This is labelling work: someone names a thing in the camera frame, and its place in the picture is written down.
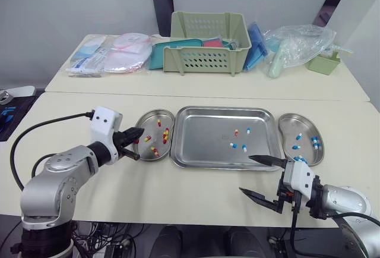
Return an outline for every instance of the kidney-shaped tray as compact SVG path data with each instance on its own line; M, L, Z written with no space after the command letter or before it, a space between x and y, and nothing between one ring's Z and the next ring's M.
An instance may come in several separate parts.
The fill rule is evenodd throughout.
M274 171L248 156L280 158L276 129L265 109L187 106L177 113L170 156L181 167Z

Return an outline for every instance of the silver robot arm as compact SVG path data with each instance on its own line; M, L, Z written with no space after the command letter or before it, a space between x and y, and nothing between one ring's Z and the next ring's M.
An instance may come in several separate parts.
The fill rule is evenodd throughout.
M310 215L318 219L329 217L342 229L346 245L355 257L380 258L380 227L366 218L355 216L339 217L340 214L364 214L375 218L369 199L360 191L351 187L321 185L319 176L315 175L304 162L288 162L271 156L250 156L252 160L269 166L284 168L278 185L278 200L269 202L262 194L242 189L255 203L282 213L284 202L292 203L301 196L300 206L309 207Z
M138 139L142 128L120 132L122 115L98 106L91 123L91 144L52 156L21 195L23 236L14 247L19 257L71 257L72 217L79 189L99 168L128 156L140 156L125 146Z
M322 208L326 212L336 214L356 212L376 218L368 197L351 187L335 187L324 185ZM373 222L360 217L346 216L333 218L342 229L346 245L358 257L380 257L380 227Z

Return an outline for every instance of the plastic bag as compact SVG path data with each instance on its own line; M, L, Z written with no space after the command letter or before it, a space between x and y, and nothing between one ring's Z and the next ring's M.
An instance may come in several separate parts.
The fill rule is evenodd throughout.
M264 33L266 47L281 53L277 58L284 68L310 61L332 44L335 36L330 28L311 24L283 26Z
M152 53L152 42L148 35L126 33L113 41L113 46L104 62L108 73L133 73L141 71Z
M98 48L90 57L72 59L66 71L70 77L101 77L108 53L108 48Z
M104 62L104 71L108 73L133 73L140 71L152 53L150 45L141 53L129 53L118 49L109 49Z

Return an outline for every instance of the plastic basket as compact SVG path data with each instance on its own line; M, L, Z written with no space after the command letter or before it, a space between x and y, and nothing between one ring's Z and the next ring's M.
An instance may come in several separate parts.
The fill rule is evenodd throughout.
M172 40L199 38L202 40L222 37L224 40L237 40L239 47L180 47L164 48L164 71L239 73L243 69L251 41L242 14L202 13L176 11L172 14Z

